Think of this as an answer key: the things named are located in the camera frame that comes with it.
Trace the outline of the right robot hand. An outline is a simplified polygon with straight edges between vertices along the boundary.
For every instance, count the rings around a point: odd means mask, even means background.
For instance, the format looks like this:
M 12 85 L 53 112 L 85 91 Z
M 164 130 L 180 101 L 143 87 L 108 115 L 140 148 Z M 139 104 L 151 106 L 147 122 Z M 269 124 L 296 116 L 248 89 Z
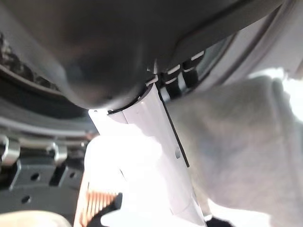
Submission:
M 165 106 L 195 90 L 238 31 L 281 0 L 3 0 L 0 3 L 1 226 L 85 227 L 116 193 L 88 189 L 97 135 L 156 164 L 156 210 L 204 225 L 187 155 Z

